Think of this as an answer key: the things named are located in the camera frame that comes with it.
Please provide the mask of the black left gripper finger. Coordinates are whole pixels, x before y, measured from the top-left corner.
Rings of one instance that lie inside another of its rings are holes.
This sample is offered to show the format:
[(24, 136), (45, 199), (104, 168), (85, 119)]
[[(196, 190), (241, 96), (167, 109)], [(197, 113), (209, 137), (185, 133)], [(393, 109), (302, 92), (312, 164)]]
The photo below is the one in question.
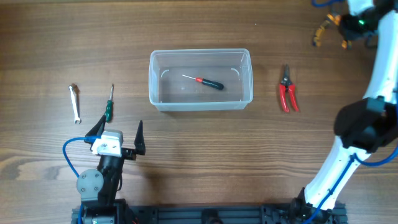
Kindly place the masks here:
[(85, 135), (84, 142), (88, 144), (93, 144), (95, 137), (100, 137), (104, 131), (106, 125), (106, 116), (102, 115), (99, 121), (87, 132)]
[(146, 154), (146, 145), (144, 142), (144, 133), (143, 133), (143, 121), (140, 120), (136, 137), (134, 140), (135, 145), (135, 154), (144, 156)]

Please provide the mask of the orange black needle-nose pliers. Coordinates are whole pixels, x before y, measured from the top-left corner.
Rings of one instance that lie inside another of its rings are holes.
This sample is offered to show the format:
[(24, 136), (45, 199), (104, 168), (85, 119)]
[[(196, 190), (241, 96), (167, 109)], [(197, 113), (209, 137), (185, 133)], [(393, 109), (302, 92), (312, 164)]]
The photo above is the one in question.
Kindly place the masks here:
[(343, 41), (341, 43), (341, 46), (345, 50), (350, 50), (352, 48), (352, 41), (348, 39), (346, 35), (346, 28), (343, 26), (343, 21), (348, 19), (351, 15), (350, 14), (336, 14), (333, 12), (329, 12), (326, 15), (326, 18), (324, 19), (323, 22), (318, 26), (318, 28), (315, 30), (314, 35), (312, 37), (312, 45), (314, 47), (319, 47), (321, 46), (321, 39), (323, 36), (323, 33), (333, 24), (337, 26), (338, 32), (340, 35), (343, 37)]

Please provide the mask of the black red screwdriver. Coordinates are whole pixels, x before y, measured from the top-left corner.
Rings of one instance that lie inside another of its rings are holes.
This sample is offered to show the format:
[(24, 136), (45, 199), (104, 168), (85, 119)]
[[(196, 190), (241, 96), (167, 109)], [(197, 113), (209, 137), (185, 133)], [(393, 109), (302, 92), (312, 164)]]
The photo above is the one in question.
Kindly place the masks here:
[(206, 85), (209, 86), (211, 88), (217, 89), (217, 90), (223, 90), (224, 89), (224, 85), (222, 83), (219, 82), (215, 82), (215, 81), (211, 81), (205, 78), (199, 78), (199, 77), (190, 77), (188, 75), (182, 75), (185, 78), (189, 78), (192, 80), (195, 80), (197, 83), (201, 83), (202, 85)]

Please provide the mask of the red handled cutters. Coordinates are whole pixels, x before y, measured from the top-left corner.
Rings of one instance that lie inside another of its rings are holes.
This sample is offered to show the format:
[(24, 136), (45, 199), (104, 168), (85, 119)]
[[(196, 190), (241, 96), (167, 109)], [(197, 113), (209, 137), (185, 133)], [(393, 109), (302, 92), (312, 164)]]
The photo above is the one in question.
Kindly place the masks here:
[(289, 66), (286, 64), (284, 65), (284, 72), (282, 75), (282, 79), (279, 84), (279, 96), (280, 96), (280, 103), (284, 112), (289, 113), (289, 107), (287, 104), (286, 94), (290, 96), (290, 102), (295, 111), (299, 111), (299, 107), (297, 104), (297, 100), (295, 98), (295, 85), (290, 79), (290, 69)]

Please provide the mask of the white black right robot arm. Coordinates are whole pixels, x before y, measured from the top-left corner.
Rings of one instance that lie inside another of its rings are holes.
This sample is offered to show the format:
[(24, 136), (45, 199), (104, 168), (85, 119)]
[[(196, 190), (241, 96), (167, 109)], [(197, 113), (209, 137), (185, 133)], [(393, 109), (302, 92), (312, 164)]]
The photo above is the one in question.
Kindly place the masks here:
[(371, 154), (397, 139), (397, 1), (348, 1), (349, 13), (330, 10), (312, 38), (314, 46), (328, 26), (337, 26), (342, 46), (378, 36), (372, 77), (362, 100), (340, 109), (335, 140), (315, 178), (292, 200), (285, 218), (290, 223), (340, 223), (333, 214), (336, 199), (359, 166), (377, 167), (397, 157), (397, 151), (378, 162)]

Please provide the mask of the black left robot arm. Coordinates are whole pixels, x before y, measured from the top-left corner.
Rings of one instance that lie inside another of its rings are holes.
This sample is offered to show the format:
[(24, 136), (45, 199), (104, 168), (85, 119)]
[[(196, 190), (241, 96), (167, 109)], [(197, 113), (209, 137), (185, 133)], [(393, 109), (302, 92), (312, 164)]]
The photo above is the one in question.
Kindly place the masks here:
[(123, 183), (122, 172), (126, 160), (134, 161), (146, 153), (143, 122), (137, 128), (134, 149), (123, 147), (123, 133), (106, 129), (106, 117), (87, 132), (84, 142), (90, 151), (99, 156), (95, 169), (82, 172), (76, 182), (80, 193), (81, 207), (72, 213), (72, 224), (79, 223), (139, 223), (138, 217), (124, 199), (117, 199), (116, 193)]

